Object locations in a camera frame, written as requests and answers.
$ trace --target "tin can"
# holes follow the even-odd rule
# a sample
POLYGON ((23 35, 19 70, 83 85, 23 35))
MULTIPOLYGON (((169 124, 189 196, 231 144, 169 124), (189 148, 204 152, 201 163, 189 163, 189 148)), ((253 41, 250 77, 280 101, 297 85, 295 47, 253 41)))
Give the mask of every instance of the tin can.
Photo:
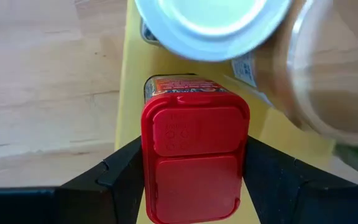
POLYGON ((240 203, 249 126, 247 103, 197 75, 147 80, 142 152, 149 218, 221 220, 240 203))

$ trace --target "yellow tray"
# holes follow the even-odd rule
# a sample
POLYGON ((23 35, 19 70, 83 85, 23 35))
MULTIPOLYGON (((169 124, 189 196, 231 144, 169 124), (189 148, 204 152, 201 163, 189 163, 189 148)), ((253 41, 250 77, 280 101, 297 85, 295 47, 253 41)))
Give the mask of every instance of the yellow tray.
MULTIPOLYGON (((140 135, 140 115, 144 105, 143 87, 146 79, 156 74, 196 73, 208 77, 237 93, 250 106, 249 134, 293 157, 327 170, 334 142, 315 133, 300 131, 279 111, 247 91, 236 81, 230 62, 195 62, 173 55, 163 47, 150 45, 140 36, 140 16, 134 0, 128 0, 127 27, 122 64, 116 149, 140 135)), ((221 223, 259 223, 247 188, 243 185, 239 210, 221 223)), ((145 212, 144 198, 138 223, 151 223, 145 212)))

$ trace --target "red cap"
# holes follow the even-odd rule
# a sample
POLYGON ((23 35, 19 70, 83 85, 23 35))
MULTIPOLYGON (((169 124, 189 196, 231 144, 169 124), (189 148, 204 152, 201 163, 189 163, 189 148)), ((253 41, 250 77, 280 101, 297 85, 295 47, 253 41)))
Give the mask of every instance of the red cap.
POLYGON ((249 108, 230 92, 167 93, 142 114, 147 214, 155 223, 220 220, 240 203, 249 108))

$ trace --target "jar lid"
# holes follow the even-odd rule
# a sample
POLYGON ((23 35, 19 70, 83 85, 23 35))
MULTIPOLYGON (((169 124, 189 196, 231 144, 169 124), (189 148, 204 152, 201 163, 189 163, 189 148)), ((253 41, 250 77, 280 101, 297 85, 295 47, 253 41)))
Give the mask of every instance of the jar lid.
POLYGON ((290 0, 136 0, 145 23, 167 49, 222 61, 254 49, 285 17, 290 0))

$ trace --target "wooden surface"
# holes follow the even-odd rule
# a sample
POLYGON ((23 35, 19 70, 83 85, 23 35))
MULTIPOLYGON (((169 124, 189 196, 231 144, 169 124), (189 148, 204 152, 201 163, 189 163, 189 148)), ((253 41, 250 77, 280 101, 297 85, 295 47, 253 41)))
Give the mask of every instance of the wooden surface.
POLYGON ((114 151, 125 15, 126 0, 0 1, 0 186, 59 185, 114 151))

